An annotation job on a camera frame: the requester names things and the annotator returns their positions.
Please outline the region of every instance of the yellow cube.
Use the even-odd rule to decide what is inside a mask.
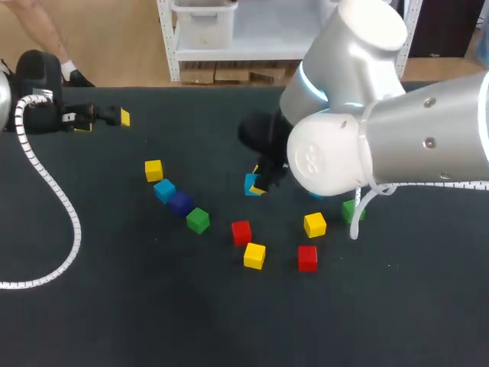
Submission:
[[[244,266],[261,270],[265,261],[265,246],[248,243],[244,252]]]
[[[320,235],[326,234],[326,221],[322,217],[321,213],[309,214],[304,216],[304,229],[306,230],[307,236],[311,239],[312,237],[319,237]]]
[[[160,160],[144,162],[144,170],[146,171],[147,182],[163,180],[163,165]]]
[[[124,109],[121,109],[121,125],[131,126],[131,115]]]

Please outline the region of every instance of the white cable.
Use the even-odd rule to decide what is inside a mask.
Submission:
[[[393,193],[395,189],[403,186],[428,186],[428,187],[448,187],[455,189],[466,189],[466,190],[482,190],[489,191],[489,181],[465,181],[465,182],[428,182],[428,183],[413,183],[413,182],[405,182],[405,183],[386,183],[382,185],[378,185],[377,187],[384,192]],[[350,238],[357,239],[358,238],[358,224],[360,222],[361,212],[365,210],[368,203],[372,201],[377,196],[377,192],[374,188],[370,190],[367,195],[365,195],[358,207],[355,209],[355,214],[351,219],[350,225]]]
[[[76,214],[75,208],[71,204],[68,197],[65,195],[61,187],[56,183],[56,181],[51,177],[51,175],[46,171],[43,165],[36,158],[36,154],[32,151],[31,145],[29,144],[28,137],[25,134],[24,129],[24,109],[30,104],[38,104],[38,103],[46,103],[49,100],[44,96],[25,96],[17,103],[17,107],[15,108],[15,127],[17,129],[18,140],[21,143],[22,149],[24,150],[25,155],[28,160],[31,162],[32,166],[36,169],[39,175],[44,178],[46,183],[50,186],[53,192],[58,196],[61,203],[64,205],[66,212],[70,216],[71,223],[73,224],[73,247],[71,248],[71,252],[68,255],[68,258],[64,261],[61,266],[46,275],[45,277],[35,279],[33,281],[3,281],[0,282],[0,289],[27,289],[40,286],[42,284],[49,283],[54,279],[58,278],[62,273],[68,269],[68,267],[75,260],[76,255],[78,254],[80,243],[82,241],[82,228],[79,224],[78,215]]]

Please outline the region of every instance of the dark blue cube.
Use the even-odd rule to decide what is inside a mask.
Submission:
[[[168,200],[168,206],[180,217],[185,218],[196,207],[187,194],[177,191]]]

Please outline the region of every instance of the toy block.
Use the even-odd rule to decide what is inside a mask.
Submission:
[[[196,208],[190,196],[181,191],[177,191],[172,195],[168,200],[168,206],[181,218],[185,218]]]
[[[326,234],[326,221],[321,213],[309,214],[304,216],[304,229],[307,236],[311,239]]]
[[[254,187],[254,181],[257,179],[257,174],[246,174],[244,178],[244,194],[246,196],[260,196],[264,193],[263,190]]]
[[[251,228],[247,220],[232,223],[232,236],[235,240],[235,246],[246,246],[251,242]]]
[[[121,109],[121,125],[131,126],[131,115],[124,109]]]
[[[186,224],[191,230],[200,235],[211,225],[211,221],[208,213],[200,208],[195,208],[186,216]]]
[[[265,261],[265,246],[248,243],[244,252],[243,264],[247,268],[261,270]]]
[[[315,246],[299,246],[299,271],[318,270],[318,251]]]
[[[163,180],[163,165],[160,160],[144,162],[144,170],[146,171],[147,182]]]
[[[73,130],[75,132],[92,132],[92,124],[78,124]]]
[[[324,199],[323,196],[317,195],[315,193],[311,193],[310,191],[309,191],[309,195],[312,196],[312,197],[314,197],[314,198],[316,198],[317,200],[323,200]]]
[[[176,188],[170,180],[165,178],[163,181],[158,182],[154,185],[154,192],[156,197],[163,203],[168,203],[168,200],[175,194]]]
[[[348,224],[351,224],[351,220],[353,219],[353,215],[355,214],[355,201],[345,201],[342,204],[342,217]],[[366,212],[365,210],[361,212],[360,220],[365,219]]]

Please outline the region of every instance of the wooden floor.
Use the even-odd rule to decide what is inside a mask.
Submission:
[[[171,86],[156,0],[44,0],[73,62],[97,86]],[[0,5],[0,57],[13,66],[37,48]],[[478,73],[474,42],[464,59],[409,60],[404,80],[446,80]]]

